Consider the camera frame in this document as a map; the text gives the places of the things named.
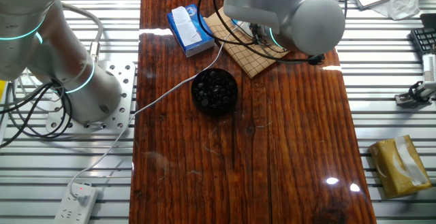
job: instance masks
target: glossy wood surface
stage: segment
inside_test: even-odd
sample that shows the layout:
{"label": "glossy wood surface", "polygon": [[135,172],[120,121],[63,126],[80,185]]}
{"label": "glossy wood surface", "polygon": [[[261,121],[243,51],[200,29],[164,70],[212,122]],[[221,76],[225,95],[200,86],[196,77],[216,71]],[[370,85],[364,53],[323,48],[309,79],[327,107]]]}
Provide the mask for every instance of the glossy wood surface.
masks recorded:
{"label": "glossy wood surface", "polygon": [[[191,3],[142,0],[141,108],[218,53],[187,59],[168,30],[167,13]],[[236,78],[234,113],[203,115],[185,84],[137,117],[130,223],[375,223],[334,51],[253,79],[225,53],[215,67]]]}

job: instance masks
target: tissue box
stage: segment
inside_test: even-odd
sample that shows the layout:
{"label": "tissue box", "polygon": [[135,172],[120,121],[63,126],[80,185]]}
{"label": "tissue box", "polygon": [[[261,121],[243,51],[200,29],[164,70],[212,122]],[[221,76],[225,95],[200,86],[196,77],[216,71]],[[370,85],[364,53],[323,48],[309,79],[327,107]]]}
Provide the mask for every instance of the tissue box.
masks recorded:
{"label": "tissue box", "polygon": [[429,176],[410,136],[377,142],[369,147],[369,151],[387,198],[431,188]]}
{"label": "tissue box", "polygon": [[[186,8],[189,16],[191,17],[191,21],[192,21],[194,27],[197,29],[197,33],[202,38],[202,41],[188,45],[188,46],[184,46],[182,39],[180,37],[180,34],[177,31],[176,23],[174,21],[174,17],[172,15],[172,13],[169,13],[167,15],[167,18],[168,18],[168,23],[170,25],[170,28],[171,28],[172,32],[174,33],[174,35],[176,36],[178,43],[182,46],[183,52],[186,54],[186,57],[191,57],[197,53],[202,52],[203,50],[207,50],[209,48],[212,48],[215,45],[215,40],[211,36],[207,35],[203,31],[203,29],[201,28],[200,23],[198,23],[197,6],[195,4],[191,4],[185,8]],[[203,20],[202,15],[200,15],[200,19],[203,23],[204,28],[210,33],[211,30],[207,26],[206,22]]]}

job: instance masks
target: yellow box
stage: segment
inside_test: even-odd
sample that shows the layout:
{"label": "yellow box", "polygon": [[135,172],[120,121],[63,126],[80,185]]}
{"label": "yellow box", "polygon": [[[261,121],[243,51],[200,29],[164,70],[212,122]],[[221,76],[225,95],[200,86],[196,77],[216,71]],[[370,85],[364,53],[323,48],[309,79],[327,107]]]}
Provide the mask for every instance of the yellow box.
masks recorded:
{"label": "yellow box", "polygon": [[[387,198],[398,197],[431,188],[429,176],[425,171],[421,158],[419,157],[410,136],[405,135],[402,138],[404,138],[402,145],[406,147],[400,149],[401,154],[404,156],[404,153],[408,152],[411,158],[401,158],[395,139],[377,142],[369,147],[369,151],[373,157],[374,165],[377,168]],[[404,160],[409,162],[407,164],[408,169],[405,167]],[[410,165],[413,161],[418,166],[416,167],[413,165],[416,169],[414,171],[415,174],[420,174],[418,168],[424,174],[420,175],[421,181],[419,182],[424,182],[423,180],[426,178],[426,182],[420,183],[419,185],[417,185],[416,181],[413,183],[411,179]]]}
{"label": "yellow box", "polygon": [[0,80],[0,101],[1,101],[1,96],[3,95],[3,91],[5,90],[5,85],[6,85],[6,82]]}

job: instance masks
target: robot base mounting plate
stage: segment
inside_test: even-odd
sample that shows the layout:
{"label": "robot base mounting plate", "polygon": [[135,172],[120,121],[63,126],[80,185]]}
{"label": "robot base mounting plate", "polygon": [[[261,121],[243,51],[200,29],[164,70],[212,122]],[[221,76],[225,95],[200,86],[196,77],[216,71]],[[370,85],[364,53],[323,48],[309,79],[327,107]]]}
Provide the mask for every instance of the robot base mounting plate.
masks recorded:
{"label": "robot base mounting plate", "polygon": [[[98,65],[110,73],[112,73],[120,82],[122,90],[122,98],[115,111],[103,121],[96,123],[79,123],[72,120],[65,135],[119,135],[125,126],[129,126],[131,107],[134,102],[131,100],[134,89],[136,66],[133,62],[119,62],[119,61],[99,61]],[[53,95],[52,100],[57,100],[58,96]],[[52,102],[50,109],[60,108],[61,101]],[[63,109],[58,112],[51,112],[48,114],[46,128],[48,132],[53,131],[61,122],[63,116]],[[68,120],[68,115],[65,118],[65,125]]]}

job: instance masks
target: white paper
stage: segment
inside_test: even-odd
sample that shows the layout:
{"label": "white paper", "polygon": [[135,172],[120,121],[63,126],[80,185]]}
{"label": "white paper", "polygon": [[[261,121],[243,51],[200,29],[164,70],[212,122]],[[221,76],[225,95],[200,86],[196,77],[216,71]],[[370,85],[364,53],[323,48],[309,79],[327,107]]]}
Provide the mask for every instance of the white paper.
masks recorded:
{"label": "white paper", "polygon": [[172,10],[172,16],[176,23],[176,28],[184,46],[190,46],[202,41],[202,38],[197,32],[196,27],[191,21],[185,7],[178,7]]}
{"label": "white paper", "polygon": [[420,12],[418,0],[389,0],[371,7],[372,10],[393,20],[401,20]]}
{"label": "white paper", "polygon": [[407,149],[406,140],[403,136],[395,138],[396,149],[400,154],[401,161],[406,168],[407,174],[414,186],[422,185],[427,182],[427,177],[422,173],[421,169],[416,164],[415,160],[410,156]]}

